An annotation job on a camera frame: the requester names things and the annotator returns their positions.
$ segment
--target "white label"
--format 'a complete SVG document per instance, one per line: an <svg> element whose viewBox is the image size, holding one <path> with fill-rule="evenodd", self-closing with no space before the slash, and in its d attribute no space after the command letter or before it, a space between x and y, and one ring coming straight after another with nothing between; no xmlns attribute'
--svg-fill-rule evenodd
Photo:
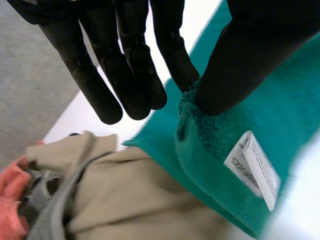
<svg viewBox="0 0 320 240"><path fill-rule="evenodd" d="M252 131L245 132L224 164L258 196L270 211L275 208L281 179Z"/></svg>
<svg viewBox="0 0 320 240"><path fill-rule="evenodd" d="M243 148L247 145L249 138L250 132L247 131L234 145L223 164L226 165L257 197L262 198L260 188L243 155Z"/></svg>

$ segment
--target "gray carpet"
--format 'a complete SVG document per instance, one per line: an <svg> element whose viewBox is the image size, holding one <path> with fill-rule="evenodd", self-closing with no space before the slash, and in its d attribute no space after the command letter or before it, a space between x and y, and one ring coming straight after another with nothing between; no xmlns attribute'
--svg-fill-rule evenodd
<svg viewBox="0 0 320 240"><path fill-rule="evenodd" d="M46 135L78 86L39 27L5 0L0 23L1 169Z"/></svg>

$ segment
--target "gray strap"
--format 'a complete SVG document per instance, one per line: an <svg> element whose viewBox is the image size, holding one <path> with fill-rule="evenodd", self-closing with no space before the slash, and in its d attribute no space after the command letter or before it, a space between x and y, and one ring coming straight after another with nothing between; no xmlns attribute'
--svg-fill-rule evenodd
<svg viewBox="0 0 320 240"><path fill-rule="evenodd" d="M67 240L64 219L68 199L75 191L75 187L81 180L86 167L93 161L109 154L112 154L112 152L105 152L79 166L69 179L59 187L48 205L41 211L26 240Z"/></svg>

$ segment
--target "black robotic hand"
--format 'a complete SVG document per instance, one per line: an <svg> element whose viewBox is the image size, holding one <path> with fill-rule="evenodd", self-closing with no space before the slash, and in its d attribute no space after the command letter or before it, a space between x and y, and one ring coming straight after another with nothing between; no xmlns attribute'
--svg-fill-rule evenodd
<svg viewBox="0 0 320 240"><path fill-rule="evenodd" d="M114 124L122 109L88 56L79 21L128 115L145 118L167 101L144 33L148 0L8 0L39 24L100 117ZM199 78L179 34L185 0L150 0L157 45L184 92ZM195 102L219 115L243 101L320 30L320 1L227 0L232 16L198 85ZM124 55L118 45L117 25Z"/></svg>
<svg viewBox="0 0 320 240"><path fill-rule="evenodd" d="M25 20L40 26L102 122L115 124L123 112L88 55L80 23L108 81L132 119L142 120L151 109L165 106L167 95L145 41L149 0L8 2ZM150 4L157 45L171 76L184 91L199 78L179 34L185 0L150 0Z"/></svg>

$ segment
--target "laundry pile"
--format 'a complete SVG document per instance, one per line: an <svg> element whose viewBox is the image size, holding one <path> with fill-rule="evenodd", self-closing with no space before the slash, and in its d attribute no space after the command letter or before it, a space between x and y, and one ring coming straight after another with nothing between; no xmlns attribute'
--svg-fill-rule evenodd
<svg viewBox="0 0 320 240"><path fill-rule="evenodd" d="M222 240L233 226L140 148L86 131L0 173L0 240Z"/></svg>

